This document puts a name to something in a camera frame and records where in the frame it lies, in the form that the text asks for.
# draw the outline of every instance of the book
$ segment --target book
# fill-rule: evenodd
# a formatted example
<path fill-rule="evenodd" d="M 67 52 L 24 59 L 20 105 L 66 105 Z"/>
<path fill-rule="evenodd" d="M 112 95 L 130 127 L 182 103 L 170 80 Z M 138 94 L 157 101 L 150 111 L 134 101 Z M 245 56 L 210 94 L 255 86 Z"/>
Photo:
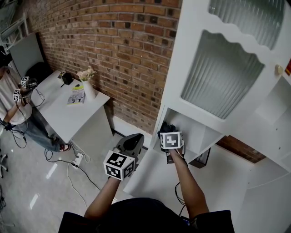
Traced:
<path fill-rule="evenodd" d="M 72 93 L 68 99 L 67 105 L 83 104 L 85 100 L 84 87 L 77 85 L 72 88 Z"/>

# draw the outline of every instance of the electrical outlet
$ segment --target electrical outlet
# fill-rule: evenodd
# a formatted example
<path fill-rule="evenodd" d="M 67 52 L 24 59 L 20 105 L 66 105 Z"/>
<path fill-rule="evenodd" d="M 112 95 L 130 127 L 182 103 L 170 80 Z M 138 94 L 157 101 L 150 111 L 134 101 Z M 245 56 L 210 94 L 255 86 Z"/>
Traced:
<path fill-rule="evenodd" d="M 84 155 L 81 154 L 81 153 L 78 153 L 77 156 L 78 156 L 78 157 L 75 159 L 75 166 L 73 166 L 74 169 L 78 169 L 78 168 L 76 167 L 76 165 L 77 165 L 77 166 L 80 166 L 80 163 L 81 163 L 81 161 L 82 161 L 82 158 L 84 157 Z"/>

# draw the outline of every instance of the chair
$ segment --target chair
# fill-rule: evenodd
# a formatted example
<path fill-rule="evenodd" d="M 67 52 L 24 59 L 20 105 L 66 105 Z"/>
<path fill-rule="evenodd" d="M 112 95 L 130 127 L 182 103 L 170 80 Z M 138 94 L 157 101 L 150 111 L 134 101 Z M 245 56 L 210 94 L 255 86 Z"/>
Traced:
<path fill-rule="evenodd" d="M 6 171 L 8 171 L 8 168 L 6 166 L 4 166 L 3 164 L 3 160 L 7 158 L 7 155 L 1 155 L 0 154 L 0 177 L 3 178 L 3 175 L 2 175 L 2 168 Z"/>

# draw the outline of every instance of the flower vase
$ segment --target flower vase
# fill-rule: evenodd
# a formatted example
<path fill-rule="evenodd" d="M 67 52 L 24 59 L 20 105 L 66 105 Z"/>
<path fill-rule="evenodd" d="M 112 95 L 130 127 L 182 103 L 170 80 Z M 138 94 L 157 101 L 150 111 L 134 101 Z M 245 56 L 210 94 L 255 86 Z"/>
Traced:
<path fill-rule="evenodd" d="M 88 98 L 89 101 L 93 101 L 96 97 L 96 93 L 91 83 L 89 81 L 84 81 L 83 87 L 85 91 L 85 97 Z"/>

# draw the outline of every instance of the gray panel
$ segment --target gray panel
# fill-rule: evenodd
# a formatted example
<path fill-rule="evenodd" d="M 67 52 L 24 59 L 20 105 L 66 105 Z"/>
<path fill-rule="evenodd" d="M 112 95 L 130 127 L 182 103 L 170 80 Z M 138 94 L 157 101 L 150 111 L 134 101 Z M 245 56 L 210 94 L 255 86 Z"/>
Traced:
<path fill-rule="evenodd" d="M 19 41 L 10 49 L 10 53 L 21 77 L 37 62 L 44 62 L 35 33 Z"/>

